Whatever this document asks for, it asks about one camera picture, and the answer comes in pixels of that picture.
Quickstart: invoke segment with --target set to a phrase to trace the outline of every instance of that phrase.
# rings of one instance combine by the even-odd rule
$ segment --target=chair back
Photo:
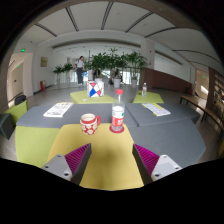
[[[15,106],[19,105],[20,103],[23,103],[25,100],[26,100],[26,96],[25,95],[17,96],[15,98],[15,100],[14,100],[14,104],[15,104]]]

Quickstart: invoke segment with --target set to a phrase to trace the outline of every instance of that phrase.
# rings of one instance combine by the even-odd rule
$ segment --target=bottle
[[[142,87],[142,96],[146,96],[146,93],[147,93],[147,86],[146,86],[146,83],[144,83]]]
[[[123,90],[117,89],[116,96],[112,104],[112,125],[114,131],[120,131],[123,128],[125,103],[123,101]]]

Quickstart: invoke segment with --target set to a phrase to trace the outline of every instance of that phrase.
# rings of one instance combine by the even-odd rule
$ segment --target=paper
[[[156,103],[143,103],[142,106],[151,110],[153,112],[153,114],[156,116],[163,116],[163,115],[170,114],[170,112],[168,110],[160,107]]]
[[[46,113],[43,114],[44,117],[63,117],[63,114],[69,109],[73,103],[57,103],[51,107]]]

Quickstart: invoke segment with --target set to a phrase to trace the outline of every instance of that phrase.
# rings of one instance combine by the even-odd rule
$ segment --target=cup
[[[83,114],[80,119],[82,132],[86,135],[93,135],[101,124],[101,117],[94,114]]]

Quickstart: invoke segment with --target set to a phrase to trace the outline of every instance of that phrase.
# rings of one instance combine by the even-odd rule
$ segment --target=yellow-green table
[[[164,103],[158,93],[146,92],[146,97],[142,96],[142,91],[138,91],[133,103]]]
[[[101,97],[89,97],[86,90],[70,93],[70,97],[75,104],[113,103],[113,98],[106,94]]]
[[[94,135],[83,134],[80,124],[64,125],[52,145],[48,161],[57,154],[66,155],[91,143],[92,154],[80,186],[103,190],[144,186],[132,154],[134,141],[127,126],[124,124],[124,132],[115,134],[109,130],[110,125],[100,124]]]

